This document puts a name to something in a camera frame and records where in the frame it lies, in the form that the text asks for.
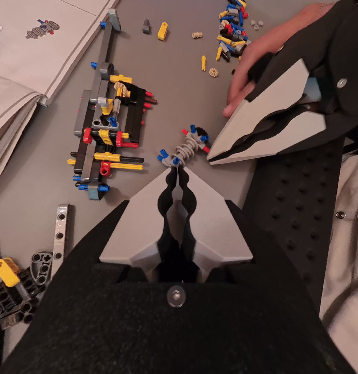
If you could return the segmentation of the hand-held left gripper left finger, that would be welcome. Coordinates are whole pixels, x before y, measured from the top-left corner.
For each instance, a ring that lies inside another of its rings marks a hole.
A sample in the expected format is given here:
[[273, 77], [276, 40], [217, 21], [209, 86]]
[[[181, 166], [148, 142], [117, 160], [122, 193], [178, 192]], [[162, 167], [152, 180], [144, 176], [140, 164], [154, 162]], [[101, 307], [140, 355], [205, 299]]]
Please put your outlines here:
[[171, 247], [167, 212], [173, 205], [177, 169], [167, 169], [135, 194], [118, 220], [99, 261], [140, 268], [148, 281], [155, 281], [157, 267]]

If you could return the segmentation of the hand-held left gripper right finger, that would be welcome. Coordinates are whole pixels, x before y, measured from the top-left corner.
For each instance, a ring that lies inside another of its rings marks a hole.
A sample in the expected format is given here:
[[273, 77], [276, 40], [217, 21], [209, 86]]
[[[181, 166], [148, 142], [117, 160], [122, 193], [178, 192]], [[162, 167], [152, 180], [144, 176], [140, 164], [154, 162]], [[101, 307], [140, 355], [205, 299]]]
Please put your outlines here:
[[182, 250], [205, 282], [214, 268], [250, 262], [252, 253], [225, 199], [187, 167], [178, 167], [182, 206], [187, 213]]

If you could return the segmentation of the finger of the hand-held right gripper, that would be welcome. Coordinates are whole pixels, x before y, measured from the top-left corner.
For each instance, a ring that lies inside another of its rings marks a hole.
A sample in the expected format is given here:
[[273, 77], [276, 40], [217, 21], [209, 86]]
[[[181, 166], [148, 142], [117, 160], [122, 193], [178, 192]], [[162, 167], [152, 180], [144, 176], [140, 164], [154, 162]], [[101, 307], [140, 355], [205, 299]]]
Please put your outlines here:
[[293, 118], [278, 134], [267, 139], [260, 139], [247, 150], [236, 152], [220, 160], [209, 160], [210, 165], [231, 164], [275, 156], [312, 136], [326, 129], [325, 116], [315, 113], [302, 113]]
[[243, 100], [213, 142], [206, 159], [213, 160], [231, 151], [233, 145], [251, 134], [264, 118], [297, 104], [308, 76], [303, 59], [299, 59], [256, 99]]

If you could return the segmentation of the grey lego shock absorber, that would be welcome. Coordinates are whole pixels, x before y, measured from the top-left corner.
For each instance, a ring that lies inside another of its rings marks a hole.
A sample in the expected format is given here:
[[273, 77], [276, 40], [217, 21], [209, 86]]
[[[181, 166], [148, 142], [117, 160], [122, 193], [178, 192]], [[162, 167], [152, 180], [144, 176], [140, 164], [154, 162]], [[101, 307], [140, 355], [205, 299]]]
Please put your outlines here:
[[181, 146], [177, 146], [174, 153], [171, 155], [173, 166], [185, 166], [185, 161], [195, 156], [196, 151], [209, 153], [208, 146], [209, 134], [200, 127], [191, 124], [190, 130], [182, 129], [185, 141]]

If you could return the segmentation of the lego instruction booklet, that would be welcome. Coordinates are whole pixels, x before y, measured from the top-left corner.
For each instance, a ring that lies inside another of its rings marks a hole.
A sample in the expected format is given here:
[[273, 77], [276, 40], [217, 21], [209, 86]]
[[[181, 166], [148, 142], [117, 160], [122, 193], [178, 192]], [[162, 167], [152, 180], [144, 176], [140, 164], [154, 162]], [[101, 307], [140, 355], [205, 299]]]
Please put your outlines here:
[[37, 105], [48, 106], [116, 0], [0, 0], [0, 175]]

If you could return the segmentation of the light grey lego beam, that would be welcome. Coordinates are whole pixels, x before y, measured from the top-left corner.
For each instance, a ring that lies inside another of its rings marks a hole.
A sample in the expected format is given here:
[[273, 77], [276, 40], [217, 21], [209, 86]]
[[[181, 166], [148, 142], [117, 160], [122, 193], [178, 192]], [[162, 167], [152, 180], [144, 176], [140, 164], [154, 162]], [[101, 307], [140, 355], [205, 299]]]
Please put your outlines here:
[[66, 240], [67, 240], [67, 222], [70, 221], [70, 205], [60, 205], [56, 212], [55, 222], [55, 242], [51, 265], [51, 280], [64, 263]]

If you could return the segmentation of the pile of loose lego pieces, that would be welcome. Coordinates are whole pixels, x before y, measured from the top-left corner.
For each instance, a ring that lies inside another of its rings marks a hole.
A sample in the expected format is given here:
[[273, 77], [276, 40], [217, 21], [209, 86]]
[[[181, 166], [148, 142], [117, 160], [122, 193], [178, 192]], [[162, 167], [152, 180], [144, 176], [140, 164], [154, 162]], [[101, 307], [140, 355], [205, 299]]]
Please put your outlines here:
[[229, 63], [231, 58], [241, 60], [243, 50], [251, 42], [243, 28], [243, 22], [248, 18], [246, 8], [243, 0], [228, 0], [225, 10], [219, 14], [217, 62], [223, 59]]

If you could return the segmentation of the lego chassis assembly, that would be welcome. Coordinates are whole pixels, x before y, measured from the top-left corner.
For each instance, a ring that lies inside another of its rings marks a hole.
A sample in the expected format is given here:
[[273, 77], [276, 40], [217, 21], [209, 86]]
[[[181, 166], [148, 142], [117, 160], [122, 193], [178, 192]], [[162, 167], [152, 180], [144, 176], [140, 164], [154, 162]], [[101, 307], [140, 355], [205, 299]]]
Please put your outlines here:
[[113, 37], [121, 33], [116, 9], [108, 9], [98, 62], [92, 63], [94, 79], [90, 91], [83, 91], [74, 134], [79, 138], [76, 152], [67, 164], [74, 167], [73, 180], [89, 201], [101, 201], [110, 187], [106, 180], [113, 170], [143, 171], [144, 159], [122, 156], [121, 150], [138, 150], [143, 115], [157, 105], [153, 93], [115, 73], [110, 60]]

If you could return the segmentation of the yellow lego liftarm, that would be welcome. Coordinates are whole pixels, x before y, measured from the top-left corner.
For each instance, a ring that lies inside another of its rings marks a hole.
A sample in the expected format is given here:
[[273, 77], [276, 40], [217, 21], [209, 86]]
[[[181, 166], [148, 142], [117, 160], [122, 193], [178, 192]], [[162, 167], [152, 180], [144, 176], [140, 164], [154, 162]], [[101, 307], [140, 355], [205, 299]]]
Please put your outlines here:
[[0, 259], [0, 279], [6, 287], [14, 287], [20, 282], [20, 270], [11, 258]]

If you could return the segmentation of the black lego beam pile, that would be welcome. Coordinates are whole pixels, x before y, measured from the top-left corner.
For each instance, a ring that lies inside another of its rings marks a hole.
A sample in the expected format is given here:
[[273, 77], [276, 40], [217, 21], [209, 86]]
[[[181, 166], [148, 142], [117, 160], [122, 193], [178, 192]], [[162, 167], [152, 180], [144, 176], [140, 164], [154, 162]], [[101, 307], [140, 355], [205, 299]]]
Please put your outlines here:
[[37, 310], [39, 298], [51, 279], [52, 253], [39, 252], [32, 256], [27, 270], [20, 270], [20, 282], [6, 287], [0, 282], [0, 331], [23, 322], [29, 324]]

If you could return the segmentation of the person's right hand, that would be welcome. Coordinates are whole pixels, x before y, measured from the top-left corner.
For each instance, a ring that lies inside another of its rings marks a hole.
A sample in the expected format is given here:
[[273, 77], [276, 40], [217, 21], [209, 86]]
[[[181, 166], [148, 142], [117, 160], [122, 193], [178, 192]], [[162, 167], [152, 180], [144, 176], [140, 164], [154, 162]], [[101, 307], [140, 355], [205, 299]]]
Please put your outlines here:
[[256, 83], [247, 76], [251, 67], [265, 54], [275, 54], [294, 33], [324, 17], [332, 7], [334, 3], [310, 4], [247, 46], [228, 88], [227, 107], [223, 110], [224, 118], [229, 119], [246, 96], [253, 91]]

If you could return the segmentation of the black dimpled pad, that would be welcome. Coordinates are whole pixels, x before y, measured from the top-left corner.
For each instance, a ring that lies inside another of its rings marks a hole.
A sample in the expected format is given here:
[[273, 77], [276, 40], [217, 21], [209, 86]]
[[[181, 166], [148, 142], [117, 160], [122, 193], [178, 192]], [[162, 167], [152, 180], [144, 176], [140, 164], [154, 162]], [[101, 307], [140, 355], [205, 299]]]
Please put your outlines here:
[[320, 312], [345, 137], [256, 162], [242, 211], [284, 250]]

